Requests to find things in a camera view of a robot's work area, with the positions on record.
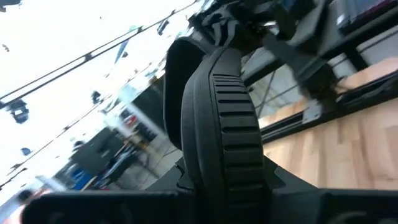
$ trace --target blue object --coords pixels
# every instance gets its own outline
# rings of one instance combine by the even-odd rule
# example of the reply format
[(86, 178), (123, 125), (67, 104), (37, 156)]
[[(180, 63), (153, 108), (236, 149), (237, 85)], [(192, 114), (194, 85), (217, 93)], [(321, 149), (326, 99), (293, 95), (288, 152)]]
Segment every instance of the blue object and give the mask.
[(21, 149), (21, 151), (22, 151), (22, 153), (23, 153), (24, 156), (28, 156), (28, 155), (32, 152), (30, 149), (28, 149), (28, 148), (26, 148), (26, 147), (23, 147), (23, 148)]
[(0, 6), (14, 6), (20, 3), (21, 0), (0, 0)]
[[(137, 26), (133, 25), (130, 27), (129, 32), (133, 31), (136, 29)], [(118, 62), (119, 58), (122, 56), (124, 49), (126, 48), (127, 44), (129, 43), (129, 40), (124, 41), (119, 48), (118, 54), (116, 55), (116, 60), (114, 61), (114, 63), (116, 64), (116, 62)]]
[(75, 186), (72, 187), (72, 190), (81, 190), (90, 180), (93, 178), (93, 176), (87, 172), (84, 172), (81, 170), (77, 175), (72, 174), (72, 178), (76, 180)]
[(282, 0), (282, 5), (285, 6), (288, 10), (293, 7), (296, 0)]

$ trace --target cable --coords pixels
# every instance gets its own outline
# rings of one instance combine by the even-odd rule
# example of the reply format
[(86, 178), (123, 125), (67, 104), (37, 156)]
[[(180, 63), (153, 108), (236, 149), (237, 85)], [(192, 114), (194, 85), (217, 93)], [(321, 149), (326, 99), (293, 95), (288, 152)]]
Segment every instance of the cable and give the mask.
[[(89, 62), (90, 60), (92, 60), (92, 59), (94, 59), (94, 58), (96, 58), (96, 57), (102, 55), (103, 53), (105, 53), (105, 52), (107, 52), (107, 51), (109, 51), (109, 50), (111, 50), (111, 49), (117, 47), (118, 45), (122, 44), (123, 42), (125, 42), (125, 41), (127, 41), (127, 40), (129, 40), (129, 39), (131, 39), (131, 38), (133, 38), (133, 37), (135, 37), (136, 35), (138, 35), (138, 34), (144, 32), (144, 31), (146, 31), (146, 30), (148, 30), (148, 29), (150, 29), (150, 28), (156, 26), (158, 23), (160, 23), (160, 22), (162, 22), (163, 20), (168, 19), (168, 18), (170, 18), (170, 17), (176, 15), (178, 12), (182, 12), (182, 11), (186, 10), (187, 8), (191, 7), (191, 6), (194, 5), (194, 4), (195, 4), (195, 2), (189, 4), (188, 6), (185, 6), (185, 7), (182, 8), (182, 9), (179, 9), (179, 10), (175, 11), (173, 14), (171, 14), (171, 15), (169, 15), (169, 16), (163, 18), (162, 20), (160, 20), (160, 21), (158, 21), (158, 22), (156, 22), (156, 23), (150, 25), (149, 27), (146, 27), (145, 29), (143, 29), (142, 26), (140, 26), (140, 27), (138, 27), (137, 29), (134, 29), (134, 30), (128, 32), (127, 34), (124, 34), (124, 35), (122, 35), (122, 36), (120, 36), (120, 37), (118, 37), (118, 38), (115, 38), (115, 39), (113, 39), (112, 41), (110, 41), (110, 42), (108, 42), (108, 43), (102, 45), (101, 47), (98, 47), (98, 48), (96, 48), (96, 49), (94, 49), (94, 50), (92, 50), (92, 51), (90, 51), (90, 52), (88, 52), (88, 53), (82, 55), (81, 57), (78, 57), (77, 59), (75, 59), (75, 60), (73, 60), (73, 61), (67, 63), (66, 65), (64, 65), (64, 66), (62, 66), (62, 67), (60, 67), (60, 68), (57, 68), (56, 70), (54, 70), (54, 71), (52, 71), (52, 72), (50, 72), (50, 73), (48, 73), (48, 74), (46, 74), (46, 75), (44, 75), (44, 76), (42, 76), (42, 77), (40, 77), (40, 78), (35, 79), (35, 80), (29, 82), (28, 84), (25, 84), (24, 86), (17, 88), (16, 90), (13, 90), (13, 91), (7, 93), (6, 95), (0, 97), (0, 100), (3, 99), (3, 98), (5, 98), (5, 97), (7, 97), (7, 96), (9, 96), (9, 95), (11, 95), (11, 94), (13, 94), (13, 93), (15, 93), (15, 92), (17, 92), (17, 91), (19, 91), (19, 90), (21, 90), (21, 89), (23, 89), (23, 88), (25, 88), (25, 87), (27, 87), (27, 86), (29, 86), (29, 85), (31, 85), (31, 84), (33, 84), (33, 83), (35, 83), (35, 82), (37, 82), (37, 81), (39, 81), (39, 80), (41, 80), (41, 79), (43, 79), (43, 78), (45, 78), (45, 77), (47, 77), (47, 76), (49, 76), (49, 75), (51, 75), (51, 74), (53, 74), (54, 72), (56, 72), (56, 71), (58, 71), (58, 70), (60, 70), (60, 69), (62, 69), (62, 68), (65, 68), (65, 67), (68, 66), (68, 65), (71, 65), (71, 64), (74, 63), (74, 62), (77, 62), (78, 60), (81, 60), (82, 58), (84, 59), (84, 61), (81, 62), (81, 63), (79, 63), (78, 65), (75, 65), (74, 67), (72, 67), (72, 68), (68, 69), (67, 71), (65, 71), (65, 72), (63, 72), (63, 73), (57, 75), (56, 77), (54, 77), (54, 78), (52, 78), (52, 79), (50, 79), (50, 80), (44, 82), (43, 84), (41, 84), (41, 85), (39, 85), (39, 86), (37, 86), (37, 87), (35, 87), (35, 88), (33, 88), (33, 89), (27, 91), (26, 93), (21, 94), (21, 95), (18, 96), (17, 98), (14, 98), (13, 100), (8, 101), (7, 103), (4, 103), (4, 104), (3, 104), (3, 107), (5, 107), (5, 106), (7, 106), (7, 105), (10, 105), (12, 102), (14, 102), (14, 101), (16, 101), (16, 100), (19, 100), (19, 99), (21, 99), (21, 98), (23, 98), (23, 97), (25, 97), (25, 96), (31, 94), (32, 92), (34, 92), (34, 91), (36, 91), (36, 90), (42, 88), (43, 86), (45, 86), (45, 85), (47, 85), (47, 84), (49, 84), (49, 83), (55, 81), (56, 79), (58, 79), (58, 78), (60, 78), (60, 77), (62, 77), (62, 76), (64, 76), (64, 75), (66, 75), (66, 74), (69, 73), (70, 71), (72, 71), (72, 70), (74, 70), (74, 69), (76, 69), (76, 68), (82, 66), (82, 65), (85, 64), (86, 62)], [(117, 41), (118, 39), (122, 39), (122, 40), (119, 40), (116, 44), (112, 44), (113, 42)], [(110, 45), (110, 44), (112, 44), (110, 47), (108, 47), (108, 48), (106, 48), (106, 49), (104, 49), (104, 50), (98, 52), (96, 55), (92, 55), (93, 52), (95, 52), (95, 51), (101, 49), (102, 47), (105, 47), (105, 46), (107, 46), (107, 45)]]
[(271, 102), (272, 100), (274, 100), (274, 99), (276, 99), (276, 98), (282, 96), (283, 94), (289, 92), (290, 90), (293, 90), (294, 88), (298, 87), (298, 85), (299, 85), (299, 84), (296, 84), (296, 85), (294, 85), (294, 86), (288, 88), (287, 90), (285, 90), (285, 91), (279, 93), (278, 95), (273, 96), (271, 99), (267, 100), (264, 104), (267, 104), (267, 103)]
[(267, 96), (268, 96), (269, 90), (271, 89), (271, 84), (272, 84), (272, 81), (274, 80), (275, 73), (276, 73), (276, 71), (272, 72), (271, 79), (269, 80), (269, 83), (267, 86), (267, 90), (266, 90), (264, 96), (262, 97), (261, 103), (259, 105), (259, 107), (260, 107), (259, 116), (261, 115), (262, 110), (264, 109), (264, 105), (266, 104)]
[(171, 150), (170, 152), (164, 154), (163, 157), (166, 157), (166, 156), (170, 155), (171, 153), (173, 153), (173, 152), (175, 152), (175, 151), (177, 151), (177, 150), (179, 150), (179, 149), (173, 149), (173, 150)]
[(24, 172), (25, 170), (27, 170), (27, 168), (23, 168), (23, 169), (20, 170), (16, 175), (13, 175), (10, 179), (8, 179), (7, 181), (5, 181), (3, 184), (0, 184), (0, 191), (2, 190), (2, 188), (3, 188), (6, 184), (10, 183), (14, 178), (17, 177), (18, 174), (20, 174), (21, 172)]

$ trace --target wooden floor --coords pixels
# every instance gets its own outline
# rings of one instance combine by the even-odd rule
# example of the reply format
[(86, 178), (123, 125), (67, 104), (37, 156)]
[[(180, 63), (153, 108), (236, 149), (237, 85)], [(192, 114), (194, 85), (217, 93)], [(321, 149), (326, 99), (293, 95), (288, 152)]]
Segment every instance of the wooden floor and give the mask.
[[(342, 81), (354, 88), (398, 69), (389, 58)], [(260, 127), (305, 108), (305, 102), (259, 119)], [(398, 190), (398, 99), (270, 142), (264, 155), (317, 187)]]

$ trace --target black equipment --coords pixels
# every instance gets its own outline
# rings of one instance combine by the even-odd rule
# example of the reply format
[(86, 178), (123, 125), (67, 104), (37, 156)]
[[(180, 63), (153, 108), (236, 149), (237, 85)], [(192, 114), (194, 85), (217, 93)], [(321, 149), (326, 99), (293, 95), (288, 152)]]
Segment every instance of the black equipment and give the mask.
[(151, 142), (156, 138), (156, 134), (141, 122), (137, 124), (134, 130), (138, 131), (139, 135), (145, 139), (145, 142)]
[(23, 124), (29, 119), (29, 109), (26, 105), (25, 101), (19, 99), (8, 105), (6, 110), (10, 112), (16, 123)]
[[(111, 183), (115, 183), (121, 189), (126, 189), (123, 184), (119, 184), (117, 181), (124, 174), (132, 164), (139, 164), (149, 171), (151, 175), (156, 178), (160, 178), (149, 166), (148, 158), (146, 160), (141, 160), (140, 155), (144, 152), (133, 145), (127, 145), (118, 156), (116, 156), (110, 163), (109, 169), (103, 174), (102, 179), (96, 184), (97, 187), (103, 189), (103, 187), (108, 186)], [(129, 182), (129, 186), (126, 190), (138, 189), (139, 186), (134, 182)]]
[(71, 160), (95, 176), (105, 169), (123, 145), (122, 139), (119, 139), (110, 129), (104, 128), (86, 144), (80, 146), (71, 156)]
[(95, 90), (92, 92), (91, 100), (94, 105), (100, 102), (100, 96), (101, 96), (101, 94), (98, 91)]
[(336, 22), (340, 32), (349, 34), (388, 10), (397, 7), (396, 0), (336, 0)]
[(157, 34), (163, 35), (164, 29), (166, 29), (167, 25), (169, 25), (170, 22), (168, 19), (165, 19), (163, 22), (160, 23), (159, 27), (157, 28)]
[(132, 101), (162, 131), (164, 130), (163, 85), (164, 77), (155, 79)]
[[(285, 43), (294, 22), (278, 17), (284, 12), (276, 1), (255, 10), (224, 3), (193, 20), (206, 21), (202, 31), (217, 47), (180, 38), (167, 54), (164, 121), (171, 142), (183, 151), (176, 167), (148, 191), (41, 196), (26, 206), (23, 223), (396, 222), (396, 191), (318, 189), (264, 157), (261, 134), (275, 133), (260, 132), (240, 75), (242, 55), (268, 48), (294, 71), (310, 99), (300, 122), (314, 125), (337, 116), (326, 118), (330, 111), (348, 114), (397, 97), (397, 72), (337, 94), (338, 79), (325, 60)], [(269, 18), (278, 22), (279, 34), (260, 26)]]

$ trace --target black metal frame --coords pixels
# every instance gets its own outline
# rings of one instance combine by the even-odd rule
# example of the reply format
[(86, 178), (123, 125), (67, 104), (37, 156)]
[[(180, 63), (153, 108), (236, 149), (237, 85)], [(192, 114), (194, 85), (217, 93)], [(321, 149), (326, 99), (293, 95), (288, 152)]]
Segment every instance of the black metal frame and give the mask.
[[(377, 19), (360, 27), (358, 30), (343, 37), (337, 45), (330, 46), (328, 49), (321, 49), (318, 55), (321, 58), (333, 59), (340, 54), (345, 54), (347, 59), (354, 65), (357, 71), (363, 70), (369, 66), (367, 61), (363, 59), (357, 51), (357, 46), (373, 37), (393, 28), (398, 21), (398, 7), (391, 9), (387, 13), (379, 16)], [(265, 76), (271, 74), (272, 71), (277, 70), (283, 66), (283, 62), (273, 59), (267, 65), (263, 65), (251, 72), (243, 75), (244, 84), (250, 86)]]
[(397, 87), (397, 81), (398, 71), (395, 71), (370, 83), (349, 90), (341, 95), (341, 100), (338, 102), (336, 108), (326, 111), (318, 119), (313, 121), (303, 122), (304, 112), (299, 112), (274, 124), (270, 124), (261, 129), (262, 143), (269, 143), (397, 98), (398, 91), (394, 88)]

